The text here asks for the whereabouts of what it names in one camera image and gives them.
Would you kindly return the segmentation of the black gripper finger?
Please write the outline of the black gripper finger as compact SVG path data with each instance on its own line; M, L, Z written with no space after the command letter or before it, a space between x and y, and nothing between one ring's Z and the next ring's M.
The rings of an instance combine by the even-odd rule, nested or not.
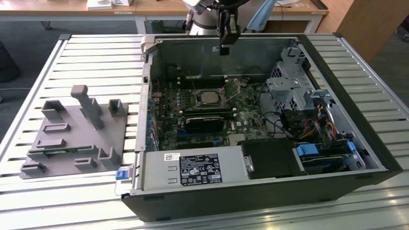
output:
M230 46L234 45L240 37L240 27L236 21L236 15L230 13L228 24L226 26L226 35L220 38L220 55L230 55Z
M220 32L219 32L219 37L223 38L226 35L226 26L228 24L228 11L219 11L219 27L220 27Z

